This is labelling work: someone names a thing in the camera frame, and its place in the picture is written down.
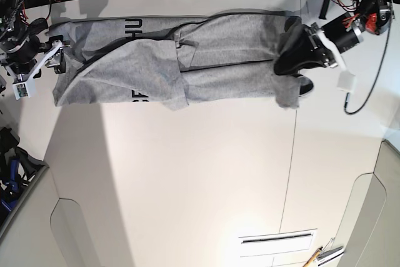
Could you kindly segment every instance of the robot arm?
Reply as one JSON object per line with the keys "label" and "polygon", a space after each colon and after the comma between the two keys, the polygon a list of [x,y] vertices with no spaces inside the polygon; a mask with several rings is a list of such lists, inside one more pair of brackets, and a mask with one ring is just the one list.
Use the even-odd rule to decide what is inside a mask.
{"label": "robot arm", "polygon": [[[43,66],[54,68],[57,74],[65,72],[63,47],[68,46],[61,36],[50,37],[49,41],[41,43],[38,34],[48,28],[47,20],[39,18],[31,24],[25,22],[20,16],[23,2],[0,0],[0,49],[3,51],[0,64],[14,79],[16,99],[35,93],[34,78],[41,76]],[[39,53],[44,53],[44,58],[37,62]],[[5,88],[5,80],[0,78],[0,91]]]}
{"label": "robot arm", "polygon": [[277,75],[292,75],[302,69],[339,66],[342,71],[337,86],[347,92],[346,113],[348,113],[346,106],[349,95],[356,86],[356,77],[347,69],[341,54],[361,43],[362,33],[365,31],[375,35],[388,31],[387,38],[389,38],[390,25],[394,18],[393,0],[353,0],[353,3],[353,8],[344,7],[347,13],[321,28],[316,23],[311,27],[302,25],[303,31],[296,42],[281,54],[274,66]]}

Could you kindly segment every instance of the white floor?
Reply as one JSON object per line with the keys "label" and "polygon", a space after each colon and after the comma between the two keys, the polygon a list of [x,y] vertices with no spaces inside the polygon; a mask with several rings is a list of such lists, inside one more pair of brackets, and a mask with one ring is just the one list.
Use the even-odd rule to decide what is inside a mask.
{"label": "white floor", "polygon": [[[267,9],[295,12],[311,24],[321,4],[82,0],[55,5],[51,21]],[[47,9],[27,14],[34,19]],[[342,13],[332,5],[328,20]],[[395,22],[375,93],[356,116],[343,113],[337,69],[307,72],[316,88],[297,112],[278,108],[273,99],[230,99],[178,112],[156,103],[59,109],[51,94],[56,76],[49,70],[37,80],[35,98],[16,102],[9,89],[0,110],[18,128],[22,147],[37,158],[46,154],[60,197],[81,205],[102,266],[238,266],[239,236],[318,229],[310,252],[253,262],[297,267],[293,263],[302,266],[335,237],[354,181],[374,170],[398,109],[399,34]],[[350,109],[372,84],[385,37],[364,38],[344,54],[359,80]]]}

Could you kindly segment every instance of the black lettering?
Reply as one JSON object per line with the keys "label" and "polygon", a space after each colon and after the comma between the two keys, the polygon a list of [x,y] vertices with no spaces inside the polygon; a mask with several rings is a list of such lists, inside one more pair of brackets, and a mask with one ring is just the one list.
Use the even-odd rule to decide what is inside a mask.
{"label": "black lettering", "polygon": [[139,18],[127,18],[125,19],[126,22],[137,22],[137,25],[134,24],[127,24],[125,28],[141,28],[143,26],[143,20]]}
{"label": "black lettering", "polygon": [[132,98],[148,98],[148,96],[132,90]]}
{"label": "black lettering", "polygon": [[[137,24],[125,24],[125,29],[129,28],[141,28],[143,26],[143,20],[139,18],[127,18],[125,22],[137,22]],[[132,34],[132,38],[136,39],[136,34],[142,34],[143,31],[127,31],[125,30],[126,34]]]}
{"label": "black lettering", "polygon": [[136,38],[136,34],[142,34],[142,31],[125,31],[126,34],[132,34],[132,38]]}

